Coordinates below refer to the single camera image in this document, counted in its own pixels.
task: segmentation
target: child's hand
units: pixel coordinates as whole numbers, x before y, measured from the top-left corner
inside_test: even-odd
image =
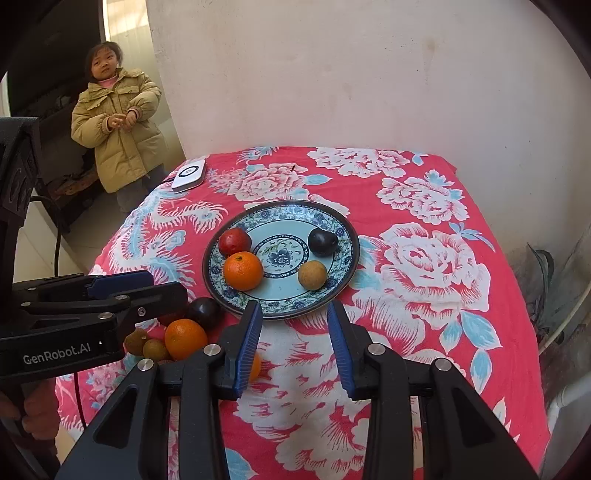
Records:
[[[107,119],[107,127],[110,129],[121,128],[126,116],[122,113],[114,113]]]
[[[125,123],[124,123],[124,127],[123,127],[124,130],[126,132],[129,132],[137,121],[138,121],[138,118],[135,115],[135,112],[133,110],[130,110],[127,113],[127,116],[125,117]]]

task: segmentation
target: table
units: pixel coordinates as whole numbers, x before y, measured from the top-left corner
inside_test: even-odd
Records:
[[[183,283],[191,299],[206,296],[203,253],[221,224],[273,200],[329,205],[351,221],[361,244],[358,270],[339,296],[351,321],[405,358],[449,358],[539,466],[549,434],[535,334],[515,277],[452,165],[410,151],[309,147],[257,147],[206,161],[200,187],[175,194],[165,183],[152,192],[91,273],[145,268],[157,283]],[[227,314],[225,323],[233,322]],[[140,325],[163,335],[155,320]],[[369,406],[340,386],[326,311],[266,322],[258,350],[261,376],[237,403],[220,406],[232,479],[360,478]],[[79,374],[87,421],[138,360],[127,355]],[[72,375],[58,380],[57,393],[65,428],[79,436]],[[178,478],[177,440],[174,402],[169,478]]]

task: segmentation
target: screw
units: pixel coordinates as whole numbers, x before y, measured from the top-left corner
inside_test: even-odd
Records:
[[[447,372],[452,369],[452,363],[447,358],[438,358],[435,360],[435,368],[442,372]]]
[[[383,355],[386,352],[386,347],[381,343],[372,343],[368,346],[368,352],[372,355]]]
[[[222,351],[222,347],[220,347],[216,343],[210,343],[209,345],[206,345],[203,347],[203,353],[205,353],[205,355],[209,355],[209,356],[217,355],[221,351]]]
[[[138,368],[142,372],[146,372],[146,371],[150,370],[150,368],[152,368],[153,366],[154,366],[154,360],[152,360],[151,358],[142,358],[138,362]]]

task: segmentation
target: beige puffer jacket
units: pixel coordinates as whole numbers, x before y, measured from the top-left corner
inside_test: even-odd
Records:
[[[72,112],[72,138],[95,149],[99,178],[109,193],[162,164],[166,152],[162,133],[149,120],[160,101],[158,86],[140,70],[117,69],[117,74],[112,90],[89,83]],[[127,113],[131,107],[139,111],[131,132],[122,128],[109,132],[107,117]]]

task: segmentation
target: plate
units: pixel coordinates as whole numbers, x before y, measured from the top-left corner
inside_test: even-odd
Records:
[[[264,276],[257,288],[241,292],[223,279],[224,256],[220,236],[240,227],[252,239],[252,253],[262,262]],[[337,251],[317,257],[308,248],[314,228],[333,232],[339,238]],[[326,266],[328,279],[319,290],[300,285],[300,265],[318,260]],[[226,309],[242,314],[249,300],[261,304],[265,320],[284,320],[316,310],[335,298],[353,277],[359,262],[359,238],[353,226],[336,210],[305,200],[264,203],[248,209],[223,225],[205,250],[203,278],[209,293]]]

